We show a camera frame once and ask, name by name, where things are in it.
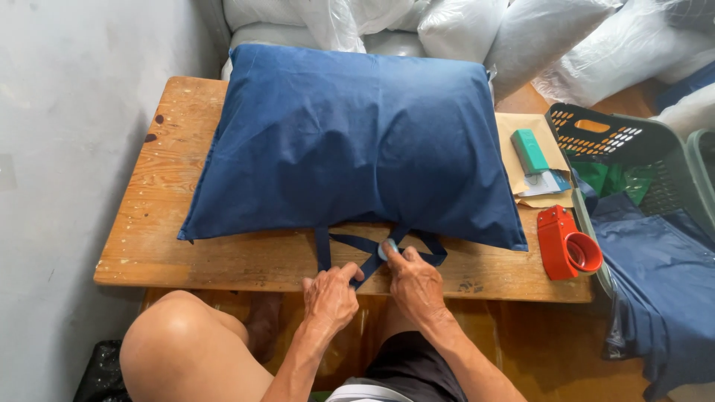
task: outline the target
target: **forearm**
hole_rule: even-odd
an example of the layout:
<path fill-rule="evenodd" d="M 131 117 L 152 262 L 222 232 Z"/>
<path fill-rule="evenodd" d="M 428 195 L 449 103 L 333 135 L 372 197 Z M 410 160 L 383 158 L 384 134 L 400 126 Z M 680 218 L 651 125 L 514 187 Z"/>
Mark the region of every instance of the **forearm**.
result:
<path fill-rule="evenodd" d="M 305 402 L 330 336 L 305 321 L 293 335 L 283 364 L 261 402 Z"/>
<path fill-rule="evenodd" d="M 511 381 L 467 338 L 449 310 L 420 327 L 447 361 L 470 402 L 526 402 Z"/>

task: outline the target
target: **wooden table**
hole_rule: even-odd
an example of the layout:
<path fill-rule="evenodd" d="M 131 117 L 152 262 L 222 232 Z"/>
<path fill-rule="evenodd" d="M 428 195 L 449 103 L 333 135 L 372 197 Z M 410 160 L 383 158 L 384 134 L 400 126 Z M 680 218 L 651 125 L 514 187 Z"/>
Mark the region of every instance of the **wooden table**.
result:
<path fill-rule="evenodd" d="M 227 83 L 172 77 L 164 89 L 134 174 L 97 264 L 101 285 L 299 291 L 300 279 L 317 269 L 311 230 L 275 230 L 197 240 L 176 240 L 189 209 L 211 138 L 220 118 Z M 500 104 L 501 112 L 544 113 L 548 105 L 528 86 Z M 592 300 L 589 277 L 552 282 L 541 263 L 536 237 L 539 210 L 518 208 L 529 252 L 514 252 L 443 238 L 449 256 L 439 267 L 448 298 Z M 332 228 L 382 240 L 388 225 L 343 224 Z M 414 237 L 401 245 L 426 247 Z M 360 264 L 368 254 L 331 241 L 332 262 Z M 388 294 L 383 266 L 359 290 Z"/>

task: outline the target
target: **navy pillowcase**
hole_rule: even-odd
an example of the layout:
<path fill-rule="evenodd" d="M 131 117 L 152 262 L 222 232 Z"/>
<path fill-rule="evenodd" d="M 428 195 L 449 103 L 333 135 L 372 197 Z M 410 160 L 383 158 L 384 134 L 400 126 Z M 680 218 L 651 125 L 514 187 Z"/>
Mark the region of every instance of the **navy pillowcase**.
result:
<path fill-rule="evenodd" d="M 242 44 L 180 240 L 359 216 L 527 244 L 484 66 Z"/>

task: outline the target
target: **hand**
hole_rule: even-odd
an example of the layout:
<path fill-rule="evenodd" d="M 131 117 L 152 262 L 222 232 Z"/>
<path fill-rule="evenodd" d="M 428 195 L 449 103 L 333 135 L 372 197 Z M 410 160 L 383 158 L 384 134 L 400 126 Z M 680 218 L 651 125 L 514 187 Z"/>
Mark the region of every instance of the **hand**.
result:
<path fill-rule="evenodd" d="M 390 293 L 402 314 L 420 329 L 447 318 L 450 313 L 442 294 L 442 275 L 437 269 L 426 263 L 412 246 L 402 255 L 386 241 L 380 246 L 393 272 Z"/>
<path fill-rule="evenodd" d="M 345 328 L 358 311 L 358 299 L 350 279 L 365 279 L 355 263 L 320 271 L 315 279 L 303 278 L 305 317 L 303 322 L 333 337 Z"/>

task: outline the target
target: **knee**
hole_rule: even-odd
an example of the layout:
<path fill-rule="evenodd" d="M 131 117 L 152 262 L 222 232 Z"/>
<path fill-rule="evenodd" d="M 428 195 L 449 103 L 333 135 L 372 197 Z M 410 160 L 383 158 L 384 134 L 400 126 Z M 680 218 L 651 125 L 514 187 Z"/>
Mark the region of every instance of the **knee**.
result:
<path fill-rule="evenodd" d="M 119 354 L 123 372 L 174 360 L 200 344 L 200 332 L 212 324 L 212 318 L 204 306 L 185 297 L 193 295 L 175 293 L 160 299 L 129 327 Z"/>

